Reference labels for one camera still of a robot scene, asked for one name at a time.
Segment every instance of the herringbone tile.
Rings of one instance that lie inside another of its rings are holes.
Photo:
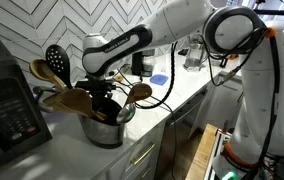
[[[89,33],[112,40],[136,26],[170,0],[0,0],[0,38],[17,59],[30,85],[47,84],[32,77],[28,63],[45,58],[51,44],[70,58],[71,80],[84,78],[82,41]],[[179,41],[178,48],[187,45]],[[156,50],[162,55],[170,50]]]

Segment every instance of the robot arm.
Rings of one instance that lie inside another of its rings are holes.
[[[284,156],[284,23],[267,25],[274,27],[277,32],[282,82],[277,94],[278,119],[269,153]],[[274,79],[270,43],[263,40],[251,58],[247,55],[261,41],[261,29],[266,27],[254,11],[245,7],[214,9],[209,0],[174,0],[111,42],[101,36],[86,37],[83,66],[90,76],[103,79],[108,67],[121,58],[172,43],[200,28],[202,31],[197,33],[203,34],[211,52],[242,54],[241,63],[247,61],[242,68],[245,100],[234,135],[228,144],[227,154],[232,154],[233,160],[231,156],[226,157],[221,153],[213,162],[213,168],[219,177],[228,171],[241,177],[257,162],[269,127]]]
[[[107,43],[101,36],[84,40],[83,67],[103,78],[108,67],[134,52],[170,44],[199,29],[212,13],[209,0],[175,0],[136,27]]]

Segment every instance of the black spatula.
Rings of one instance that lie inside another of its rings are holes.
[[[45,58],[48,66],[69,89],[73,89],[70,81],[70,60],[66,51],[53,44],[46,49]]]

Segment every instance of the utensil holder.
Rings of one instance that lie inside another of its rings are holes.
[[[105,97],[92,98],[93,110],[108,116],[104,121],[98,121],[79,115],[79,120],[86,137],[96,146],[106,149],[117,148],[123,143],[124,124],[116,123],[116,116],[121,106]]]

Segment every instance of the microwave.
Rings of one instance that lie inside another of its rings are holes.
[[[22,69],[0,40],[0,166],[51,138]]]

